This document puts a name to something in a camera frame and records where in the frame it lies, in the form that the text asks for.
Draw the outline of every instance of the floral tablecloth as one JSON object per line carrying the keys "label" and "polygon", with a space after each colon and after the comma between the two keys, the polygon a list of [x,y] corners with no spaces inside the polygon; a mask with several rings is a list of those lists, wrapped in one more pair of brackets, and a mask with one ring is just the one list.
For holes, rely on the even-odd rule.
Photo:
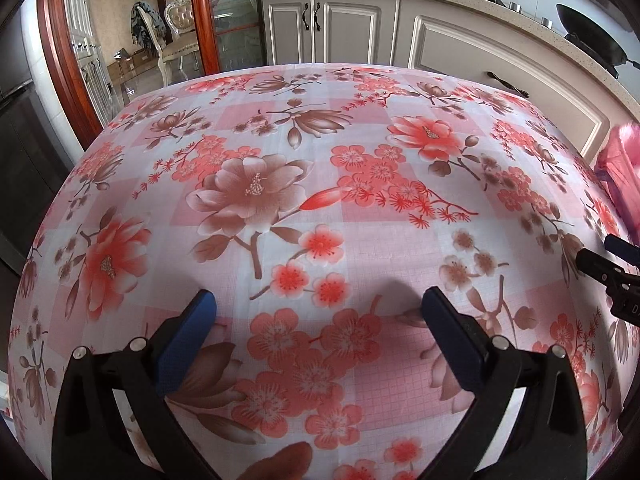
{"label": "floral tablecloth", "polygon": [[303,440],[308,478],[413,479],[472,401],[417,311],[438,285],[490,335],[566,348],[593,472],[638,360],[638,329],[575,268],[607,233],[626,238],[593,172],[512,94],[336,64],[152,92],[92,144],[34,240],[10,341],[18,439],[50,474],[72,350],[121,349],[206,288],[216,324],[166,402],[223,478]]}

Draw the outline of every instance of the drawer handle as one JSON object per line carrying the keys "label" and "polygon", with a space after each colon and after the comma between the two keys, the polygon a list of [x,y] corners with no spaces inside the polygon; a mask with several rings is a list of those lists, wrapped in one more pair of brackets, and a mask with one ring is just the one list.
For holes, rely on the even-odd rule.
{"label": "drawer handle", "polygon": [[509,90],[513,90],[514,92],[516,92],[516,94],[521,95],[522,97],[524,97],[525,99],[529,99],[529,92],[525,92],[524,90],[520,90],[519,88],[516,88],[515,86],[513,86],[511,83],[509,83],[508,81],[505,81],[504,79],[500,79],[497,75],[495,75],[493,72],[487,72],[486,73],[491,79],[495,79],[496,81],[499,81],[503,86],[507,87]]}
{"label": "drawer handle", "polygon": [[320,10],[320,2],[316,3],[316,10],[314,11],[314,23],[316,24],[316,30],[320,32],[320,23],[318,23],[318,10]]}
{"label": "drawer handle", "polygon": [[306,30],[309,30],[309,24],[306,22],[305,14],[309,8],[309,4],[305,4],[305,10],[302,11],[302,23],[305,24]]}

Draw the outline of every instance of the metal screw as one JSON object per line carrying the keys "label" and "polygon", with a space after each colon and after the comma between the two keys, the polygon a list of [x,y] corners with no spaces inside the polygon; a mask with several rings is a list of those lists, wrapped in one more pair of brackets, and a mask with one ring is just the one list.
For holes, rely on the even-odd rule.
{"label": "metal screw", "polygon": [[129,343],[129,348],[131,348],[134,352],[140,352],[146,346],[146,339],[143,337],[137,337],[131,343]]}
{"label": "metal screw", "polygon": [[560,345],[553,345],[551,347],[551,351],[554,353],[556,357],[563,359],[566,357],[566,350],[562,348]]}
{"label": "metal screw", "polygon": [[509,340],[501,335],[497,335],[496,337],[491,339],[491,343],[498,350],[506,350],[507,348],[509,348]]}
{"label": "metal screw", "polygon": [[82,359],[86,355],[86,346],[79,346],[74,350],[72,356],[74,359]]}

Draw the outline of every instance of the brown door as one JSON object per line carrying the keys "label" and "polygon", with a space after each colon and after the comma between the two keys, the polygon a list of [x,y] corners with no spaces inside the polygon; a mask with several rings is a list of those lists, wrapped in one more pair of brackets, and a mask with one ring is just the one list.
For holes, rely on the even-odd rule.
{"label": "brown door", "polygon": [[158,0],[158,12],[162,17],[162,21],[164,22],[164,26],[166,27],[166,33],[164,34],[164,41],[166,44],[171,43],[174,38],[171,35],[171,29],[169,28],[169,24],[166,22],[166,18],[164,17],[164,8],[166,7],[166,0]]}

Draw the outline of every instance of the pink checkered tablecloth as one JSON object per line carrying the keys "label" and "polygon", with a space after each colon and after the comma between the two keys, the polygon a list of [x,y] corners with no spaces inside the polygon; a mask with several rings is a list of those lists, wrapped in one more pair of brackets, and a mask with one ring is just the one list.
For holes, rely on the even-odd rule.
{"label": "pink checkered tablecloth", "polygon": [[639,352],[575,268],[607,233],[627,238],[593,172],[512,94],[336,64],[152,92],[96,139],[34,240],[10,341],[18,439],[50,475],[72,350],[122,349],[206,288],[216,324],[167,403],[223,478],[304,440],[308,478],[414,479],[472,400],[417,312],[438,285],[490,335],[566,348],[591,473]]}

